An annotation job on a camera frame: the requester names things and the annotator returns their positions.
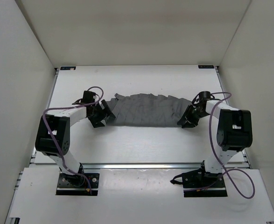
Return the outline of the grey pleated skirt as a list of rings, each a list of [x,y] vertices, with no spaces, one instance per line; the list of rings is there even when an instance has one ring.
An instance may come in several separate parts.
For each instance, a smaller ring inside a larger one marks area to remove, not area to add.
[[[178,127],[191,101],[171,95],[116,93],[107,104],[115,116],[105,120],[108,126]]]

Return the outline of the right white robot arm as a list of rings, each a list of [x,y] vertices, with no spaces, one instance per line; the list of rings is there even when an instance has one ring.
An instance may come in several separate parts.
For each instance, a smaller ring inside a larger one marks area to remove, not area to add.
[[[190,104],[177,124],[182,128],[194,128],[201,118],[207,116],[218,119],[218,146],[212,148],[213,155],[203,161],[197,174],[197,183],[202,187],[209,186],[222,174],[223,166],[253,142],[251,112],[233,108],[219,99],[204,98]]]

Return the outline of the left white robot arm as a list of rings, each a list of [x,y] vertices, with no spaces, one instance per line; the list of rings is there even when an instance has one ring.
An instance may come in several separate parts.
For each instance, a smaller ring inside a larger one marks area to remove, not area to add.
[[[35,148],[48,156],[59,167],[63,177],[75,186],[84,183],[84,168],[70,152],[70,128],[88,119],[94,128],[104,127],[115,115],[105,100],[84,102],[77,100],[71,107],[60,108],[56,115],[42,115],[38,127]]]

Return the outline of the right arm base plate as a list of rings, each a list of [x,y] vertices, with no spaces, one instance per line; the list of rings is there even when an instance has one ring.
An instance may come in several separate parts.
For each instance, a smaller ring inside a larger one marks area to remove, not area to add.
[[[183,186],[185,198],[228,196],[221,174],[208,177],[203,168],[176,175],[170,182]]]

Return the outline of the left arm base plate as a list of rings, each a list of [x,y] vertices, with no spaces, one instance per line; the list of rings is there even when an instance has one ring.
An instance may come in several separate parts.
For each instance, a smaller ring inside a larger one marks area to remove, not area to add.
[[[84,173],[90,185],[83,177],[73,177],[71,175],[59,173],[56,186],[58,196],[97,196],[100,173]]]

